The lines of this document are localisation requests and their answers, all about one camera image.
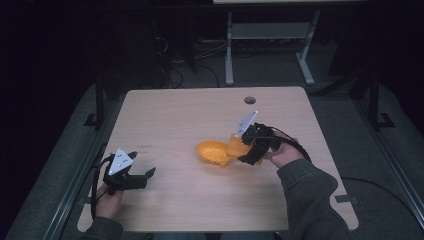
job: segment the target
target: floor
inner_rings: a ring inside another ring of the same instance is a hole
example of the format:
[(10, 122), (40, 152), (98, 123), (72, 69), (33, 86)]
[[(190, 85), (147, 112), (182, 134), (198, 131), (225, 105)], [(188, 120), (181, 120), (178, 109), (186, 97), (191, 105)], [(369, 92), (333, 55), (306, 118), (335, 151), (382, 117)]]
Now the floor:
[[(337, 45), (315, 43), (307, 61), (316, 83), (306, 85), (294, 55), (298, 44), (281, 43), (273, 49), (250, 47), (243, 50), (234, 58), (235, 84), (232, 87), (301, 86), (312, 93), (339, 78), (328, 76)], [(199, 48), (198, 56), (213, 48)], [(194, 73), (175, 59), (167, 87), (213, 88), (218, 84), (227, 87), (221, 53), (199, 57), (196, 64), (200, 66)], [(422, 239), (424, 232), (403, 204), (405, 198), (388, 158), (396, 157), (417, 194), (424, 197), (421, 180), (424, 139), (402, 112), (393, 93), (384, 86), (380, 89), (380, 111), (388, 113), (396, 127), (373, 129), (365, 113), (368, 98), (351, 100), (348, 95), (351, 85), (348, 83), (326, 96), (310, 97), (310, 102), (346, 190), (357, 200), (353, 206), (360, 225), (351, 231), (352, 239)], [(84, 161), (92, 162), (107, 143), (123, 99), (124, 96), (106, 101), (105, 123), (100, 131), (95, 131), (94, 127), (84, 126), (87, 116), (95, 113), (94, 87), (86, 92), (7, 239), (76, 239), (81, 235), (76, 223), (91, 185), (92, 173), (81, 173), (79, 180), (75, 176), (86, 164)], [(75, 203), (68, 203), (72, 196)], [(149, 236), (125, 232), (122, 239), (147, 239)]]

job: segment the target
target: person's left hand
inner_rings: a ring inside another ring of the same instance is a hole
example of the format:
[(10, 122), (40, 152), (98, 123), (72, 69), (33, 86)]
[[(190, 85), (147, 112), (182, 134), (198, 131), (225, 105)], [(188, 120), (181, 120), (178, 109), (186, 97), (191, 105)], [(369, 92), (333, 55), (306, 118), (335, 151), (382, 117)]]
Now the person's left hand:
[(116, 191), (115, 194), (109, 195), (109, 193), (106, 192), (107, 188), (108, 186), (103, 183), (103, 185), (97, 190), (97, 198), (99, 198), (99, 196), (101, 197), (97, 200), (96, 217), (113, 219), (116, 217), (119, 209), (121, 208), (121, 201), (124, 192)]

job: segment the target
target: gray floor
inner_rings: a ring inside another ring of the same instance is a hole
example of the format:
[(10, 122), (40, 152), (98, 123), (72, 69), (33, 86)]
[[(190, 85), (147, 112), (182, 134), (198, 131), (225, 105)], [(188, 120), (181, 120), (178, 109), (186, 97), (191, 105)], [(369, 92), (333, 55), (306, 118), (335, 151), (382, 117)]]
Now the gray floor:
[[(233, 87), (302, 86), (307, 92), (314, 92), (337, 79), (327, 76), (335, 48), (332, 44), (312, 46), (307, 60), (316, 81), (314, 86), (307, 86), (303, 81), (294, 55), (296, 48), (287, 47), (250, 58), (235, 58)], [(199, 59), (196, 63), (213, 69), (219, 78), (220, 86), (226, 87), (222, 56)], [(198, 68), (196, 74), (184, 64), (176, 64), (175, 69), (184, 76), (184, 88), (216, 87), (213, 74), (204, 68)], [(176, 73), (171, 73), (171, 77), (175, 82), (180, 80)], [(360, 102), (350, 100), (347, 94), (349, 88), (350, 84), (347, 84), (325, 97), (310, 98), (340, 175), (375, 182), (402, 198), (402, 191), (387, 163), (387, 155), (377, 141), (379, 136), (382, 136), (400, 161), (418, 194), (424, 197), (424, 185), (421, 180), (424, 170), (422, 135), (401, 111), (394, 95), (384, 87), (381, 88), (380, 110), (390, 115), (396, 128), (383, 129), (376, 133), (363, 114), (362, 109), (367, 99)], [(93, 127), (83, 126), (87, 115), (95, 112), (94, 89), (87, 91), (7, 239), (55, 239), (45, 234), (52, 232), (51, 221), (57, 209), (62, 208), (63, 202), (66, 201), (67, 187), (73, 181), (82, 161), (92, 161), (102, 143), (107, 143), (121, 104), (122, 99), (108, 101), (106, 122), (101, 131), (94, 131)], [(63, 227), (60, 239), (76, 239), (81, 234), (76, 229), (76, 223), (81, 212), (81, 199), (87, 195), (90, 182), (91, 175), (82, 185), (66, 224), (59, 225), (61, 229)], [(358, 200), (354, 209), (360, 225), (351, 232), (352, 239), (424, 238), (410, 212), (386, 191), (357, 180), (343, 182), (348, 194)], [(144, 237), (145, 234), (125, 233), (123, 239)]]

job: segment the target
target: forearm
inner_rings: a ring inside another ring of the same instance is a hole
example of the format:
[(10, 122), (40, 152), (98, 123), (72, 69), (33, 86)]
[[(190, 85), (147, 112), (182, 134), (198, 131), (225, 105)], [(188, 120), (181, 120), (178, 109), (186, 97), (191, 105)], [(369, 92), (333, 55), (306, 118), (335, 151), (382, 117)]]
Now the forearm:
[(287, 201), (289, 231), (297, 239), (349, 239), (345, 221), (330, 205), (337, 181), (300, 159), (278, 170)]
[(103, 217), (96, 217), (80, 240), (117, 240), (122, 234), (121, 224)]

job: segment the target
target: white metal table leg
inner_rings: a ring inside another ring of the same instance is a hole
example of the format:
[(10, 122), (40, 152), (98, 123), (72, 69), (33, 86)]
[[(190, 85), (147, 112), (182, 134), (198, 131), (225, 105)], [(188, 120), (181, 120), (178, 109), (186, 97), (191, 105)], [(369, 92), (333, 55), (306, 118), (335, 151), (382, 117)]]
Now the white metal table leg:
[(225, 83), (227, 86), (234, 85), (233, 79), (233, 62), (231, 60), (231, 12), (228, 13), (228, 24), (227, 24), (227, 56), (225, 56)]
[(306, 56), (309, 51), (309, 46), (311, 45), (312, 38), (314, 36), (315, 28), (318, 22), (320, 11), (315, 11), (314, 16), (312, 17), (312, 21), (309, 24), (308, 33), (306, 36), (306, 43), (303, 47), (302, 52), (296, 53), (297, 61), (299, 63), (300, 69), (302, 70), (303, 77), (305, 78), (306, 84), (313, 85), (314, 79), (312, 78), (311, 71), (309, 71), (308, 64), (306, 63)]

